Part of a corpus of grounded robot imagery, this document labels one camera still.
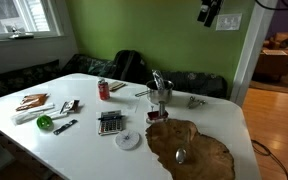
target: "window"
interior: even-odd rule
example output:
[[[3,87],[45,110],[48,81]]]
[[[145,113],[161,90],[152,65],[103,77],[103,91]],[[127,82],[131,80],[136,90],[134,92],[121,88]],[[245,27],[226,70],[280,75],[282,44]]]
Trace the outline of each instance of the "window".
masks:
[[[0,39],[14,32],[35,37],[61,35],[55,21],[54,0],[0,0]]]

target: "green ball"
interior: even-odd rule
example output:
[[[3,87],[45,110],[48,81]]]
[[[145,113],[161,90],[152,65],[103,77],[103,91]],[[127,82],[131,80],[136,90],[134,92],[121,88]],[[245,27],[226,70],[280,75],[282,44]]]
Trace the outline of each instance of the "green ball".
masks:
[[[53,126],[53,121],[49,116],[42,115],[37,119],[37,126],[40,129],[48,130]]]

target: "wall outlet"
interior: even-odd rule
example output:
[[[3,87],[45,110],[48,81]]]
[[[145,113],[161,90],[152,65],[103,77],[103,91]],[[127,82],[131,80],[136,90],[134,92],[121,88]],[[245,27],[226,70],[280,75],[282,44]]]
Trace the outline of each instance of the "wall outlet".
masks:
[[[242,14],[223,14],[218,15],[216,31],[239,30]]]

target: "white table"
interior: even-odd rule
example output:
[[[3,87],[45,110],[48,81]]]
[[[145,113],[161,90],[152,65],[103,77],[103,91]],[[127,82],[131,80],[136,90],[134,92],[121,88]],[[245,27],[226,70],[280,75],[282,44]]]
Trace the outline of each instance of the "white table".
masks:
[[[143,85],[128,85],[107,101],[99,99],[97,77],[72,74],[0,98],[0,131],[17,145],[66,179],[127,179],[166,180],[170,173],[157,161],[147,145],[146,113],[151,103],[146,96],[134,94],[145,91]],[[50,93],[47,102],[60,108],[65,101],[80,100],[79,113],[54,121],[55,129],[72,119],[79,122],[58,136],[41,131],[36,120],[15,126],[10,117],[15,114],[23,96]],[[194,95],[206,105],[187,109],[192,94],[173,91],[172,101],[166,105],[169,118],[191,120],[198,130],[224,143],[234,157],[236,179],[261,179],[241,108],[230,101]],[[126,115],[125,128],[140,133],[140,146],[124,151],[115,144],[116,135],[99,136],[100,112],[122,110]]]

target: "pen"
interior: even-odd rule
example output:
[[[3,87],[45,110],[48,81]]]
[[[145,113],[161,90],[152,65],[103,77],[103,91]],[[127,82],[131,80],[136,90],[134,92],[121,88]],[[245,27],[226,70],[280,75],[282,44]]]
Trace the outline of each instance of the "pen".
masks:
[[[114,120],[114,119],[122,119],[122,117],[124,117],[124,116],[108,116],[108,117],[98,118],[98,120],[108,121],[108,120]]]

